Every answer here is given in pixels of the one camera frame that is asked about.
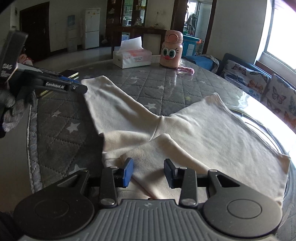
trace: white refrigerator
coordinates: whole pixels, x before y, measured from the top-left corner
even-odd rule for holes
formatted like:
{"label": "white refrigerator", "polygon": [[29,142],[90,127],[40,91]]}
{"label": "white refrigerator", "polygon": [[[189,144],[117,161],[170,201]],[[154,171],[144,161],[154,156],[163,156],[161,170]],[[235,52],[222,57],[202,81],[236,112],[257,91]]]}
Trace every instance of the white refrigerator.
{"label": "white refrigerator", "polygon": [[90,49],[100,44],[100,8],[86,9],[82,17],[82,47]]}

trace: round table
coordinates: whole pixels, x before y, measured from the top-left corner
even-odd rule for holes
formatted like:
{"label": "round table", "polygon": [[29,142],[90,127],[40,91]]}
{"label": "round table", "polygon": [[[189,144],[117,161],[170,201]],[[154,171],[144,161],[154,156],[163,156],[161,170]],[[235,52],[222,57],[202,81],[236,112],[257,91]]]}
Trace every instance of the round table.
{"label": "round table", "polygon": [[[75,70],[79,71],[79,80],[105,75],[157,115],[168,116],[217,92],[234,114],[273,148],[291,157],[283,222],[278,230],[281,240],[291,240],[294,237],[291,224],[295,214],[292,207],[296,134],[268,108],[225,79],[183,59],[181,65],[193,68],[194,75],[161,66],[159,56],[152,57],[150,66],[121,69],[112,60],[107,60]],[[103,140],[96,134],[82,95],[51,92],[40,98],[38,106],[31,108],[28,128],[33,192],[81,168],[87,168],[95,175],[100,174]]]}

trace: pillow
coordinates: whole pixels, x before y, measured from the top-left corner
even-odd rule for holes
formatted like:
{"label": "pillow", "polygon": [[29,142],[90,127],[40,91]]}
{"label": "pillow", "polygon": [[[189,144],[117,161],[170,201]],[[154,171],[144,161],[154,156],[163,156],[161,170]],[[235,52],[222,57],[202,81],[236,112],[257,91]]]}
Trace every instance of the pillow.
{"label": "pillow", "polygon": [[225,80],[260,101],[269,77],[228,60],[221,75]]}
{"label": "pillow", "polygon": [[285,80],[273,74],[266,95],[262,100],[268,109],[277,115],[296,133],[296,90]]}

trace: bottle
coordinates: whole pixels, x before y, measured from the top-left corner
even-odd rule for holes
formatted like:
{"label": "bottle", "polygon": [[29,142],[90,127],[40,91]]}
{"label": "bottle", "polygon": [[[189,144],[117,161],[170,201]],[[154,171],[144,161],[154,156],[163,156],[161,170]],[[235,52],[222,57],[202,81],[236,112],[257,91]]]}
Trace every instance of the bottle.
{"label": "bottle", "polygon": [[168,68],[177,68],[183,51],[183,34],[176,30],[168,30],[165,33],[165,41],[161,48],[159,63]]}

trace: beige garment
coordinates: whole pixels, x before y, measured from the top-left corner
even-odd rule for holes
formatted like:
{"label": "beige garment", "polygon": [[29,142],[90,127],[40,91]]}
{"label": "beige garment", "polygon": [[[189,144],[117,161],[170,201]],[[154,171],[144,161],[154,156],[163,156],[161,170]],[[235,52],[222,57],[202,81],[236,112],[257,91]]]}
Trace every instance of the beige garment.
{"label": "beige garment", "polygon": [[148,111],[105,76],[82,83],[88,87],[85,100],[94,125],[105,137],[104,165],[134,159],[127,188],[131,196],[178,201],[180,191],[171,190],[163,174],[163,161],[171,158],[198,173],[217,169],[282,205],[290,158],[234,116],[217,93],[164,117]]}

